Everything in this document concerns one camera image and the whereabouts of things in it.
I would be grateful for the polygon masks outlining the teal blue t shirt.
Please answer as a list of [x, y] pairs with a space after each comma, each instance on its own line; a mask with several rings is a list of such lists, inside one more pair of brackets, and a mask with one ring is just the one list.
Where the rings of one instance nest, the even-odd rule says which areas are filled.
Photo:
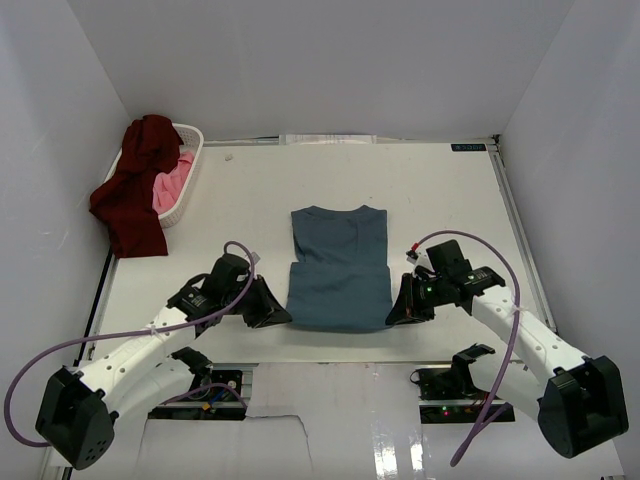
[[299, 329], [370, 333], [392, 308], [387, 212], [362, 205], [291, 213], [296, 261], [286, 309]]

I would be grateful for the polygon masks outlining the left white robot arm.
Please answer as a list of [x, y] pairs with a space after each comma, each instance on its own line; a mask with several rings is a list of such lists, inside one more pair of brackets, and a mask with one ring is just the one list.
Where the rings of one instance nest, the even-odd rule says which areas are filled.
[[226, 315], [250, 328], [291, 322], [264, 278], [244, 258], [225, 253], [211, 272], [190, 279], [158, 315], [110, 353], [48, 380], [37, 432], [72, 468], [96, 463], [131, 419], [164, 402], [205, 396], [211, 361], [191, 343]]

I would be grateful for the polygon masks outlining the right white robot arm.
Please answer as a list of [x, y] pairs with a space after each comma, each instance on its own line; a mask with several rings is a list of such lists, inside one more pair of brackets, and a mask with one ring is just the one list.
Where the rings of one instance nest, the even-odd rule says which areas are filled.
[[468, 436], [474, 438], [509, 408], [535, 420], [552, 449], [574, 458], [629, 429], [621, 374], [608, 357], [591, 357], [562, 340], [520, 304], [517, 281], [490, 267], [475, 268], [457, 241], [406, 253], [403, 275], [386, 323], [419, 324], [437, 308], [455, 306], [488, 327], [506, 345], [503, 358], [475, 343], [454, 354], [446, 370], [421, 369], [416, 384], [425, 400], [485, 396]]

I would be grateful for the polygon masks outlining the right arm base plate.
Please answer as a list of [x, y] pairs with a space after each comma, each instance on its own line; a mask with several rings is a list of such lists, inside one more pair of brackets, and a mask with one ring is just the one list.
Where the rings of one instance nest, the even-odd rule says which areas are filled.
[[416, 369], [409, 381], [418, 388], [422, 425], [472, 425], [489, 396], [475, 388], [465, 393], [448, 366]]

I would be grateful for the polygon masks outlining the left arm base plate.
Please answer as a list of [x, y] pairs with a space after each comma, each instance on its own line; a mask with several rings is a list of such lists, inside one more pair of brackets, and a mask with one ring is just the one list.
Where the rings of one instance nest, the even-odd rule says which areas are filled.
[[213, 368], [196, 376], [189, 387], [192, 393], [180, 400], [162, 404], [148, 415], [149, 420], [243, 421], [246, 408], [238, 400], [249, 402], [252, 390], [251, 369]]

